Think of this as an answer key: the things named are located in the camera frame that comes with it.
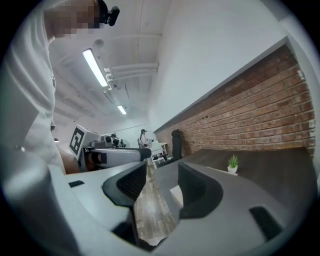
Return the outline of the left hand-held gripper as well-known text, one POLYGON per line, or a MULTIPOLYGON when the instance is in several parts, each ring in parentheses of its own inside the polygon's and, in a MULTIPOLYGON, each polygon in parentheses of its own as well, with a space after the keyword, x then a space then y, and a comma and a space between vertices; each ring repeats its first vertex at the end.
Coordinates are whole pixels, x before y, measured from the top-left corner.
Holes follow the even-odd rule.
POLYGON ((86 129, 81 125, 75 126, 71 141, 68 146, 76 158, 81 172, 87 172, 87 152, 97 154, 100 157, 98 165, 125 165, 133 162, 143 162, 152 155, 149 148, 106 148, 103 136, 95 131, 86 129))

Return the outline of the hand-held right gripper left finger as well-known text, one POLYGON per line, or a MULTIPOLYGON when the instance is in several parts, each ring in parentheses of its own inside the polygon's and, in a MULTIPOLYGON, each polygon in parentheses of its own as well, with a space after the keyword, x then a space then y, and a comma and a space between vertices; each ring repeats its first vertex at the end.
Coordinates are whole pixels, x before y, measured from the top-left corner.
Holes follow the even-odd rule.
POLYGON ((92 172, 64 175, 51 168, 53 189, 67 223, 77 238, 97 231, 112 233, 139 246, 134 205, 146 184, 147 165, 132 162, 92 172))

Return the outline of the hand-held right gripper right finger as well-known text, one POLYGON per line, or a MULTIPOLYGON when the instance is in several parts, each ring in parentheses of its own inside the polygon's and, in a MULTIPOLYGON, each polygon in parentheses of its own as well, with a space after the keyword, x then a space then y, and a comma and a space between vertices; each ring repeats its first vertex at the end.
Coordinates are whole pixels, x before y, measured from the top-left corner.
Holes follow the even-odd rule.
POLYGON ((254 182, 181 162, 183 207, 163 253, 274 253, 292 236, 289 211, 254 182))

